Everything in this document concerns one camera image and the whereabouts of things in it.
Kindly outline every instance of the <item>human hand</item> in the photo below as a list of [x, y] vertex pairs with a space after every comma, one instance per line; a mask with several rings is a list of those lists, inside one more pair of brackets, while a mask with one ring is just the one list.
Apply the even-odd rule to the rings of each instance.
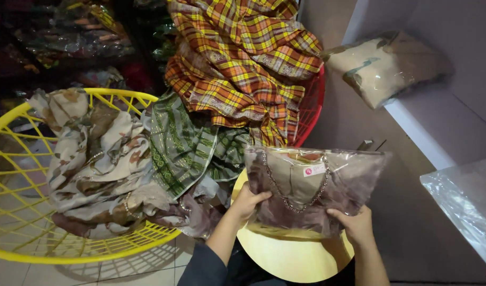
[[375, 244], [372, 231], [372, 211], [363, 205], [360, 213], [348, 216], [339, 210], [328, 209], [326, 212], [345, 226], [347, 239], [354, 247], [368, 247]]
[[253, 194], [250, 191], [248, 182], [243, 184], [241, 191], [227, 211], [227, 214], [234, 216], [236, 219], [242, 221], [248, 219], [255, 209], [255, 205], [265, 199], [271, 198], [271, 192], [263, 192], [260, 194]]

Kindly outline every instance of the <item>white tile floor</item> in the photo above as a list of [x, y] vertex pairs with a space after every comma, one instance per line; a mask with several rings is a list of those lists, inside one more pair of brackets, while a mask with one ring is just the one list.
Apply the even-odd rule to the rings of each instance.
[[0, 286], [175, 286], [195, 241], [180, 235], [134, 256], [101, 263], [41, 265], [0, 260]]

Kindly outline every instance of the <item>yellow plaid sarong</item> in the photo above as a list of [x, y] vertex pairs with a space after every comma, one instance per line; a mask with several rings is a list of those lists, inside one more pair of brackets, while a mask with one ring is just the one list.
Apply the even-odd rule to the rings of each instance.
[[250, 127], [253, 143], [285, 146], [298, 126], [302, 82], [319, 72], [316, 37], [294, 0], [169, 0], [180, 32], [166, 80], [189, 111]]

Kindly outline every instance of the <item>plastic basket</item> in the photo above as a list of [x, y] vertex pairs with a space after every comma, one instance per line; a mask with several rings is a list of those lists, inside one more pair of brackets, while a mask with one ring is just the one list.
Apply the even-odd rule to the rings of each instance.
[[305, 96], [299, 105], [299, 123], [296, 139], [292, 143], [294, 147], [301, 147], [305, 139], [314, 128], [321, 114], [324, 102], [324, 65], [319, 73], [305, 84]]
[[[110, 107], [114, 99], [120, 99], [127, 106], [126, 111], [133, 110], [141, 114], [134, 106], [148, 107], [156, 97], [139, 92], [112, 90], [108, 88], [86, 88], [90, 95], [90, 107], [93, 99], [104, 102]], [[51, 146], [57, 138], [43, 136], [37, 127], [42, 120], [28, 115], [28, 103], [19, 105], [0, 118], [0, 258], [25, 263], [47, 264], [75, 264], [92, 263], [116, 258], [126, 257], [138, 252], [166, 243], [181, 232], [168, 229], [147, 222], [140, 229], [117, 238], [106, 240], [92, 240], [81, 238], [58, 228], [50, 216], [54, 209], [50, 206], [48, 198], [42, 193], [46, 182], [36, 183], [40, 176], [45, 177], [48, 166], [42, 166], [43, 157], [52, 156]], [[38, 136], [14, 133], [8, 127], [18, 117], [29, 120], [36, 129]], [[46, 152], [32, 153], [22, 139], [42, 140]], [[15, 152], [10, 141], [17, 145], [21, 151]], [[16, 162], [29, 158], [31, 168], [22, 168]], [[10, 189], [8, 185], [15, 180], [15, 176], [29, 184], [27, 187]], [[30, 198], [29, 193], [36, 194]]]

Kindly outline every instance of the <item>beige floral cloth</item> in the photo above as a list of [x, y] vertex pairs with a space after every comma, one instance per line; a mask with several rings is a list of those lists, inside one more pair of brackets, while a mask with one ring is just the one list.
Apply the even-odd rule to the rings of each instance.
[[102, 103], [89, 108], [81, 88], [37, 93], [29, 103], [58, 136], [47, 173], [56, 225], [110, 238], [175, 203], [152, 180], [149, 131], [138, 118]]

